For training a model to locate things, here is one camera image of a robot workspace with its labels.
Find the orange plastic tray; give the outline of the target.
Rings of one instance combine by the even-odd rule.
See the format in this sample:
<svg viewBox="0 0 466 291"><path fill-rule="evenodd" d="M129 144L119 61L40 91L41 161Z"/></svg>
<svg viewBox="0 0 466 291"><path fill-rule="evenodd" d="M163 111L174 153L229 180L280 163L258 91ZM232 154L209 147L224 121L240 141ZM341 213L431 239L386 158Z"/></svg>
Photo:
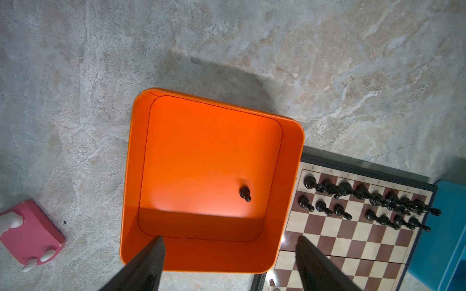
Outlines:
<svg viewBox="0 0 466 291"><path fill-rule="evenodd" d="M132 108L120 257L156 236L167 272L262 274L279 253L304 144L295 120L166 89ZM240 197L242 186L251 201Z"/></svg>

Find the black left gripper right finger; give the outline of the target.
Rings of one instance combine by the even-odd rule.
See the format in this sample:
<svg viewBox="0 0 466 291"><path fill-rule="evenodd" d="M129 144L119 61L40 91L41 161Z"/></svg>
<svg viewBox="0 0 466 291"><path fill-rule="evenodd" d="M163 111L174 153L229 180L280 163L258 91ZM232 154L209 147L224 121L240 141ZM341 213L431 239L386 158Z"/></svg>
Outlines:
<svg viewBox="0 0 466 291"><path fill-rule="evenodd" d="M297 239L296 264L305 291L360 291L305 236Z"/></svg>

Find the blue plastic tray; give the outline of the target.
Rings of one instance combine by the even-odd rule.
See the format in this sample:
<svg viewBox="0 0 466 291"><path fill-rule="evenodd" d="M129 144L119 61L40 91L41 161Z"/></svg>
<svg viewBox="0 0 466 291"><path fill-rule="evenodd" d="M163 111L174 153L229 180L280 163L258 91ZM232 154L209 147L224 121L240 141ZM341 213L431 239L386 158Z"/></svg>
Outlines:
<svg viewBox="0 0 466 291"><path fill-rule="evenodd" d="M433 207L412 257L409 273L432 291L466 289L466 187L449 181L436 183Z"/></svg>

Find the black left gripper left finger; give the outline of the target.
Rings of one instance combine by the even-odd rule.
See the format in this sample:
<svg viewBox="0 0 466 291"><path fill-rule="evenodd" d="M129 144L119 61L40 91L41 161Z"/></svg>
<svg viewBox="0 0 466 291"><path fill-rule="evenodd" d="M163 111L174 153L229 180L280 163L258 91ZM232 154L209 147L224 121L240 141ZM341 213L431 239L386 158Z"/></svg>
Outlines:
<svg viewBox="0 0 466 291"><path fill-rule="evenodd" d="M156 236L125 265L101 291L157 291L163 272L166 247Z"/></svg>

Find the brown cream chessboard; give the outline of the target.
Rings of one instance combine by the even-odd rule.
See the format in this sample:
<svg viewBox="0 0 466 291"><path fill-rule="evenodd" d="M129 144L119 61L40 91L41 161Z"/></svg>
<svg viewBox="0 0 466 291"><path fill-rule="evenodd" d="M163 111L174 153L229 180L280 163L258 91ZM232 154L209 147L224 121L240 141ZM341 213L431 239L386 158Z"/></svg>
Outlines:
<svg viewBox="0 0 466 291"><path fill-rule="evenodd" d="M421 233L430 230L436 191L412 173L306 147L278 257L252 290L302 290L301 236L363 291L399 290Z"/></svg>

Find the white rabbit pink base figurine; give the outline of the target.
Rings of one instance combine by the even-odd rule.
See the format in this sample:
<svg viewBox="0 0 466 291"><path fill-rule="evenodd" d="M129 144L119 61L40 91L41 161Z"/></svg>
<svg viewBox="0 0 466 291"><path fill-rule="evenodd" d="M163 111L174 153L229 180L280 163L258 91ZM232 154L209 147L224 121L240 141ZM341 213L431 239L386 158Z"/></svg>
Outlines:
<svg viewBox="0 0 466 291"><path fill-rule="evenodd" d="M1 242L26 273L54 259L66 238L35 201L27 200L1 213Z"/></svg>

